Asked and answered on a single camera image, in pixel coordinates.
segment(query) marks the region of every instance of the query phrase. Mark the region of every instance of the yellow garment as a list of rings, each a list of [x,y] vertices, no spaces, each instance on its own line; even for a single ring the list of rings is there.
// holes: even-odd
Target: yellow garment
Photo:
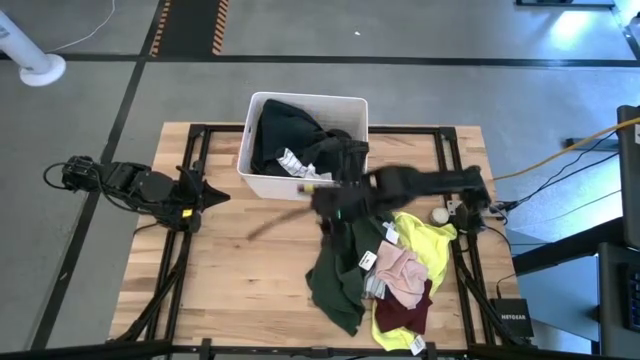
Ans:
[[[429,296],[433,296],[444,281],[449,261],[449,242],[456,238],[455,227],[447,224],[441,228],[424,224],[417,217],[399,212],[395,213],[396,231],[400,234],[399,245],[418,255],[418,262],[429,269],[428,277],[433,282]],[[376,323],[376,304],[373,304],[371,334],[387,350],[409,349],[416,334],[405,328],[381,333]]]

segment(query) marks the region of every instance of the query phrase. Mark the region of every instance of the white label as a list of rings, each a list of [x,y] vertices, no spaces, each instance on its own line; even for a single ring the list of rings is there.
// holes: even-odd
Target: white label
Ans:
[[[422,340],[422,336],[418,335],[409,345],[411,349],[411,353],[415,356],[418,355],[422,350],[426,347],[424,340]]]
[[[378,256],[376,254],[372,253],[371,251],[367,251],[366,253],[364,253],[362,259],[360,259],[360,263],[358,265],[361,268],[369,271],[369,269],[371,269],[371,266],[373,266],[373,263],[376,262],[377,258]]]
[[[397,244],[399,236],[400,234],[398,234],[395,230],[393,230],[392,228],[387,228],[387,235],[385,235],[385,237],[387,238],[387,240],[389,240],[390,243],[394,245]]]

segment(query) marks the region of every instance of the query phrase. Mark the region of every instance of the white laundry basket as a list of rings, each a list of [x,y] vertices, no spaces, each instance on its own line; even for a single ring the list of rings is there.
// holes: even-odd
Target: white laundry basket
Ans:
[[[365,99],[258,92],[251,97],[247,121],[242,135],[238,173],[261,198],[284,200],[309,200],[308,196],[298,193],[300,185],[328,185],[330,180],[311,180],[293,177],[267,176],[251,173],[251,156],[256,136],[258,120],[264,103],[269,100],[281,101],[306,111],[324,130],[340,129],[346,131],[354,140],[368,141],[368,105]]]

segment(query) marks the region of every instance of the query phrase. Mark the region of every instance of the wooden tabletop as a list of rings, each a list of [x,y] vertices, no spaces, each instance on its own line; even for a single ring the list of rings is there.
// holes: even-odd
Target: wooden tabletop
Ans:
[[[175,166],[182,162],[189,126],[164,124],[154,170],[178,177]],[[480,127],[459,126],[456,130],[463,166],[482,168],[495,199],[493,182],[487,181],[492,176]],[[209,146],[205,178],[231,195],[231,200],[205,211],[202,228],[193,236],[174,342],[199,345],[203,338],[211,338],[217,346],[380,348],[371,337],[370,311],[365,313],[358,334],[350,337],[310,299],[304,275],[320,250],[315,216],[280,225],[256,240],[246,239],[260,224],[308,204],[258,198],[236,171],[241,138],[241,133],[214,133]],[[370,169],[408,164],[422,171],[437,171],[433,136],[371,134],[369,145]],[[404,211],[426,221],[430,210],[438,206],[443,206],[442,197],[426,197]],[[152,222],[141,217],[139,225]],[[488,223],[504,231],[501,223]],[[155,227],[135,236],[110,336],[122,334],[153,296],[165,235],[166,229]],[[490,231],[478,238],[488,297],[495,297],[496,282],[514,272],[509,248]],[[174,254],[180,242],[176,241]],[[503,281],[500,290],[503,297],[519,297],[515,277]],[[476,339],[482,342],[479,309],[469,296]],[[452,260],[432,301],[424,339],[438,349],[466,349]],[[160,335],[164,334],[168,302],[163,304]]]

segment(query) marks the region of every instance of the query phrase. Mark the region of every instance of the concrete floor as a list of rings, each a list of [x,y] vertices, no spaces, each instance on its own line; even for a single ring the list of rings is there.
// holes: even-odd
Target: concrete floor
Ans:
[[[110,11],[108,0],[85,3],[0,0],[0,9],[48,49],[84,36]],[[66,51],[137,54],[156,1],[116,3],[107,26]],[[640,9],[632,2],[621,5],[627,15]],[[308,16],[311,11],[326,21]],[[364,0],[232,0],[223,54],[634,58],[608,11],[518,8],[511,0],[482,5],[402,0],[393,6]],[[0,182],[0,194],[10,205],[1,217],[10,230],[3,241],[6,250],[0,252],[0,351],[24,349],[29,343],[83,200],[81,194],[47,188],[40,173],[73,154],[99,156],[133,69],[133,63],[116,62],[68,66],[55,85],[29,89],[19,83],[13,63],[0,61],[0,108],[5,114],[0,161],[8,174]],[[566,137],[610,126],[617,106],[640,103],[639,87],[640,71],[622,68],[150,63],[115,160],[149,163],[165,121],[241,122],[252,93],[284,91],[364,97],[372,124],[481,125],[493,173],[500,175],[558,151]],[[498,183],[500,199],[527,195],[575,156]],[[581,164],[602,157],[589,154]],[[514,243],[531,243],[531,238],[520,241],[520,233],[554,241],[583,230],[584,217],[593,223],[615,217],[620,200],[612,196],[546,221],[618,188],[615,160],[586,171],[514,211],[510,237]],[[100,201],[50,346],[105,340],[135,224],[135,216]],[[514,252],[528,248],[515,245]],[[568,276],[582,274],[565,270]],[[520,279],[523,295],[535,298],[530,306],[538,320],[553,323],[557,317],[545,310],[551,296],[535,296],[543,284],[549,293],[564,291],[568,299],[591,298],[565,286],[563,281],[575,281],[568,276],[541,272]],[[545,348],[588,351],[588,342],[557,335],[542,324],[536,324],[536,334]]]

